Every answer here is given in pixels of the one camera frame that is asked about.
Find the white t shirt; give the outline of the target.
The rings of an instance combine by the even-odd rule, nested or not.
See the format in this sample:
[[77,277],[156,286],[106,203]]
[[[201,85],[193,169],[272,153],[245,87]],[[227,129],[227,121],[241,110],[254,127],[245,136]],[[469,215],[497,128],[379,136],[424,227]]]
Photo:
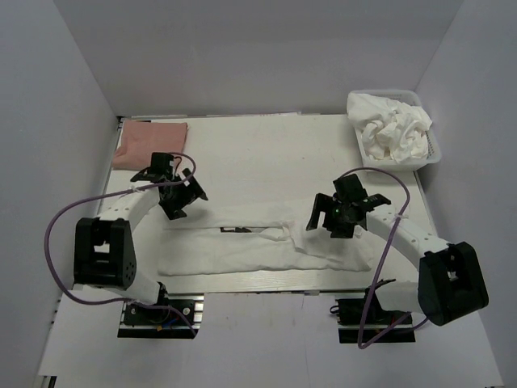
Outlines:
[[351,239],[331,238],[305,227],[313,200],[216,207],[194,204],[187,217],[167,221],[158,257],[162,276],[237,272],[320,270],[367,272],[373,253],[355,231]]

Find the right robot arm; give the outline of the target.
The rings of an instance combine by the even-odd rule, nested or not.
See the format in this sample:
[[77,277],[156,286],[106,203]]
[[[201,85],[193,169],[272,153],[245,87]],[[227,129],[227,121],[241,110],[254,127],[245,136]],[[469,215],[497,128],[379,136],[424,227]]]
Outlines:
[[357,226],[384,239],[418,272],[415,282],[392,281],[364,303],[365,314],[384,322],[394,311],[425,315],[436,326],[462,318],[489,304],[475,249],[426,232],[396,213],[388,198],[368,195],[358,175],[334,181],[332,196],[315,196],[307,230],[322,226],[332,238],[352,238]]

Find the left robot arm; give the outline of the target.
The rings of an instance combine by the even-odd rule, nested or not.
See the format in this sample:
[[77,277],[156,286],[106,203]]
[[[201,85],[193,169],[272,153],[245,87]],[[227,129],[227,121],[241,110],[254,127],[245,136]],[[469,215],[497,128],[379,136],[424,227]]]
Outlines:
[[137,172],[130,188],[96,217],[76,225],[74,282],[110,289],[124,299],[143,303],[143,313],[160,323],[170,315],[170,302],[161,296],[162,285],[137,267],[133,231],[157,207],[170,221],[186,217],[184,208],[207,194],[194,177],[194,169],[177,171],[177,163],[191,160],[182,153],[152,153],[147,167]]

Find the crumpled white shirts in basket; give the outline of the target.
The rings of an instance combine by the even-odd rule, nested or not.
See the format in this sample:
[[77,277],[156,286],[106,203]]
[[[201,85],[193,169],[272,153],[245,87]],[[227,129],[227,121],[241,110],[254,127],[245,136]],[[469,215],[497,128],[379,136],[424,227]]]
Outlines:
[[402,164],[427,158],[427,133],[432,120],[423,108],[351,92],[347,98],[347,115],[354,129],[359,131],[368,159]]

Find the folded pink t shirt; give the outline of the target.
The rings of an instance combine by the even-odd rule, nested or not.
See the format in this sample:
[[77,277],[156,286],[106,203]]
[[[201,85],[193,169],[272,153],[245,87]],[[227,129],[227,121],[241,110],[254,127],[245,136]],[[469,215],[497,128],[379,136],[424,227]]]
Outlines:
[[126,120],[111,167],[116,170],[140,171],[150,165],[154,152],[182,153],[187,131],[187,123]]

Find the white plastic basket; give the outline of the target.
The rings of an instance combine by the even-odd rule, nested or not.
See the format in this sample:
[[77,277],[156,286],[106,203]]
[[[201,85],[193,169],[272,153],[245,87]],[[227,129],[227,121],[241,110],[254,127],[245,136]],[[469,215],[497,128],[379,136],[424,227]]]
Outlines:
[[417,171],[441,159],[432,120],[413,91],[352,91],[347,118],[366,167]]

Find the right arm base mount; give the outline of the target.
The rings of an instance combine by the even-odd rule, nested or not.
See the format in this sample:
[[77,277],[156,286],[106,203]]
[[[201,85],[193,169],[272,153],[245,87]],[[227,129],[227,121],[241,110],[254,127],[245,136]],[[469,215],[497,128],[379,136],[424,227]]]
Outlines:
[[[335,304],[330,307],[330,314],[338,321],[339,343],[357,344],[364,302],[365,300],[361,298],[338,299]],[[365,321],[363,342],[368,342],[375,335],[380,334],[385,328],[403,316],[404,313],[402,311],[385,311],[381,309],[379,302],[376,300],[372,301]],[[416,339],[414,332],[411,330],[412,326],[412,318],[405,318],[404,321],[389,333],[377,340],[377,343],[414,343]]]

